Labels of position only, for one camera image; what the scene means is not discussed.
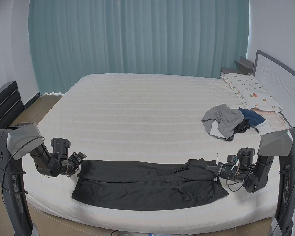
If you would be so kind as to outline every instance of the mattress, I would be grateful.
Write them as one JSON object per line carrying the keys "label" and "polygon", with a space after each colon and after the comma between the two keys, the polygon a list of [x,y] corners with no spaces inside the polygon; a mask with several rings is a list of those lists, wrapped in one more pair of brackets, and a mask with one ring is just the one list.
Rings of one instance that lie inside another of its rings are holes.
{"label": "mattress", "polygon": [[[189,159],[219,160],[240,148],[258,150],[260,136],[251,128],[232,142],[209,136],[201,119],[210,108],[242,103],[221,79],[152,75],[93,74],[80,79],[38,124],[49,152],[50,140],[71,141],[69,155],[83,152],[88,160],[185,163]],[[274,112],[263,114],[274,131],[286,126]],[[196,234],[224,230],[271,217],[279,187],[279,161],[274,159],[263,189],[244,188],[213,203],[166,211],[128,211],[94,207],[71,194],[77,175],[47,178],[33,159],[23,158],[28,203],[38,210],[79,223],[143,233]]]}

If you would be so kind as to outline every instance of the curtain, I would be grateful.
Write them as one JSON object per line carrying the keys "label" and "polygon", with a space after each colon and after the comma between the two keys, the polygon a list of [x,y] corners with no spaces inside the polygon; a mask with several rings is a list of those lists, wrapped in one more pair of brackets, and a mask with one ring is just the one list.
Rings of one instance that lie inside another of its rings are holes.
{"label": "curtain", "polygon": [[246,56],[248,0],[31,0],[40,93],[94,73],[218,78]]}

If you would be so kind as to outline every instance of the floor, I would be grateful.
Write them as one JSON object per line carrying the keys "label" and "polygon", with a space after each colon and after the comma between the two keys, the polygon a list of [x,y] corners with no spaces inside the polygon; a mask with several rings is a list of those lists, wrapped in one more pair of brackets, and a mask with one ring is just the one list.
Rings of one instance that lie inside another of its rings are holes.
{"label": "floor", "polygon": [[[12,124],[25,121],[36,122],[37,124],[47,114],[47,112],[58,102],[61,96],[44,95],[34,102],[27,110],[23,111]],[[29,206],[29,212],[33,222],[37,225],[40,236],[110,236],[113,230],[106,230],[89,225],[79,224],[67,219],[56,217],[44,212],[40,212]],[[235,228],[197,234],[196,236],[266,236],[270,228],[271,218],[259,220],[257,222],[238,226]],[[0,199],[0,230],[2,236],[13,236],[13,228],[8,218],[5,206]]]}

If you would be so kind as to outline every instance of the gray towel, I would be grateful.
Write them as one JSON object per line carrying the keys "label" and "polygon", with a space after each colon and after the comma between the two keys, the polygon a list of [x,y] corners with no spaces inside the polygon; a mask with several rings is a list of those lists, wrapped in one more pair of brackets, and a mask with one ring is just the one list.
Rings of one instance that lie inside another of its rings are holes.
{"label": "gray towel", "polygon": [[217,120],[218,130],[225,139],[234,134],[234,128],[244,120],[244,115],[238,109],[231,109],[226,104],[215,106],[207,111],[202,118],[205,131],[210,134],[212,123]]}

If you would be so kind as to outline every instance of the white floral pillow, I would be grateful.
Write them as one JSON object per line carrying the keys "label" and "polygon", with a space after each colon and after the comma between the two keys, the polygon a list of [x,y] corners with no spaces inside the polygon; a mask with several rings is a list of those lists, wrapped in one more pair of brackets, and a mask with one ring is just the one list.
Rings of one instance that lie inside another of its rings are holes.
{"label": "white floral pillow", "polygon": [[282,107],[260,84],[254,75],[225,74],[223,78],[233,89],[245,108],[280,112]]}

